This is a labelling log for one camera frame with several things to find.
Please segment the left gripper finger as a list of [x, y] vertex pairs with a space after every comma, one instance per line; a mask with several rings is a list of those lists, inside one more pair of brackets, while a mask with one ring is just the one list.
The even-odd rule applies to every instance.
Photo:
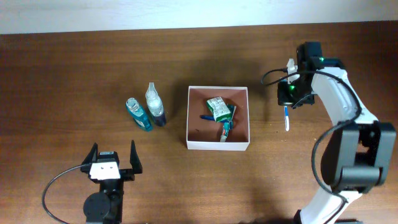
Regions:
[[139, 159], [139, 156], [137, 155], [136, 151], [136, 145], [134, 140], [131, 141], [131, 149], [130, 149], [130, 159], [129, 162], [132, 166], [132, 170], [135, 174], [141, 174], [142, 173], [142, 164]]
[[85, 157], [85, 159], [83, 160], [83, 162], [81, 164], [82, 165], [92, 164], [97, 161], [97, 156], [98, 156], [98, 145], [95, 142], [93, 144], [90, 152], [88, 153], [88, 155]]

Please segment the blue white toothbrush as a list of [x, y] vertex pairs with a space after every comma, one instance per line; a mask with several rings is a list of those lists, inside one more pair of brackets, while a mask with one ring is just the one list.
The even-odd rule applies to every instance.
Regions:
[[284, 106], [284, 119], [285, 119], [285, 131], [288, 132], [290, 130], [290, 119], [289, 119], [289, 109], [287, 106]]

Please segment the teal toothpaste tube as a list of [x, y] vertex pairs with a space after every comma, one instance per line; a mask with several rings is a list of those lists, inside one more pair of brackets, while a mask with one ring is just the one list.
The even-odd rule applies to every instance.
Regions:
[[234, 114], [236, 111], [236, 106], [227, 104], [227, 107], [231, 112], [231, 118], [224, 120], [224, 122], [223, 122], [223, 129], [222, 129], [221, 136], [220, 136], [221, 142], [225, 142], [227, 140], [229, 131], [231, 129], [233, 129], [233, 117], [234, 117]]

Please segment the green white soap packet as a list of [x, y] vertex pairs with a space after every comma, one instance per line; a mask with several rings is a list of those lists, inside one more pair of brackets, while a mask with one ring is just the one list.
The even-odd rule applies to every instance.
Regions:
[[206, 101], [206, 106], [211, 111], [216, 122], [228, 121], [232, 118], [232, 112], [227, 107], [222, 97], [217, 96]]

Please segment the blue disposable razor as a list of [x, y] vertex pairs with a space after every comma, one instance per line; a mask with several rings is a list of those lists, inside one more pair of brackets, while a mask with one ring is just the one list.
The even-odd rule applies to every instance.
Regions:
[[208, 121], [215, 121], [214, 117], [210, 115], [200, 115], [200, 118]]

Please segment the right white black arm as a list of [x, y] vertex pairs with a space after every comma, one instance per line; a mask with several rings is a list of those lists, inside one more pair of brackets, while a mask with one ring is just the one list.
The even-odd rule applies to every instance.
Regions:
[[380, 122], [359, 99], [343, 62], [325, 58], [318, 42], [297, 47], [286, 77], [277, 80], [281, 106], [312, 105], [318, 96], [332, 127], [315, 142], [311, 167], [320, 188], [294, 223], [336, 223], [353, 201], [382, 185], [387, 177], [396, 130]]

